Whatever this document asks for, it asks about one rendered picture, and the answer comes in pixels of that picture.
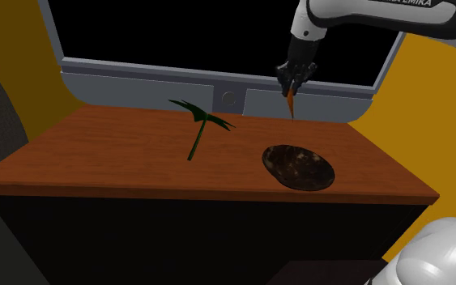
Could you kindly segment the dark brown speckled bowl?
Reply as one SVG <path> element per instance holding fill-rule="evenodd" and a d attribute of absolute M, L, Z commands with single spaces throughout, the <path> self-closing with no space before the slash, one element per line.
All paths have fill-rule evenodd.
<path fill-rule="evenodd" d="M 332 165 L 317 153 L 291 145 L 268 147 L 262 153 L 265 169 L 282 185 L 303 191 L 318 191 L 335 180 Z"/>

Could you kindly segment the green leafy stalk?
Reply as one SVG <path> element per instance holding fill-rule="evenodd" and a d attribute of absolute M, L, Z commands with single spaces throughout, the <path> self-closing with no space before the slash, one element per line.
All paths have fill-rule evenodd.
<path fill-rule="evenodd" d="M 181 100 L 181 101 L 169 100 L 169 102 L 177 104 L 177 105 L 181 106 L 182 108 L 189 110 L 192 113 L 195 122 L 202 122 L 202 124 L 199 128 L 198 134 L 196 136 L 196 139 L 194 141 L 194 145 L 192 146 L 190 153 L 188 154 L 188 157 L 187 157 L 188 161 L 191 161 L 193 159 L 194 154 L 197 150 L 198 144 L 200 142 L 200 139 L 202 137 L 202 133 L 203 133 L 208 121 L 215 123 L 216 125 L 224 128 L 227 131 L 230 131 L 231 128 L 235 128 L 234 125 L 228 123 L 227 121 L 225 121 L 217 116 L 214 116 L 210 113 L 207 113 L 206 111 L 199 108 L 198 106 L 191 104 L 190 102 L 187 102 L 185 100 Z"/>

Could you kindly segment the grey framed television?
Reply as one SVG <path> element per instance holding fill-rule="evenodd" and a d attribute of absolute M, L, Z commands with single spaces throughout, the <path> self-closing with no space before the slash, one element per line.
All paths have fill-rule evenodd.
<path fill-rule="evenodd" d="M 331 28 L 317 71 L 288 104 L 285 62 L 299 0 L 37 0 L 68 90 L 94 105 L 350 122 L 373 102 L 404 35 Z"/>

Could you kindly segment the brown wooden desk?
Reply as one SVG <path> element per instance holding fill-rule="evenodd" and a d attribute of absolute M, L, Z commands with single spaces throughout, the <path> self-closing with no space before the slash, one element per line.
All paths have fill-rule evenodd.
<path fill-rule="evenodd" d="M 0 162 L 0 215 L 49 285 L 266 285 L 293 260 L 376 267 L 438 194 L 351 126 L 86 105 Z M 335 171 L 288 188 L 262 153 Z"/>

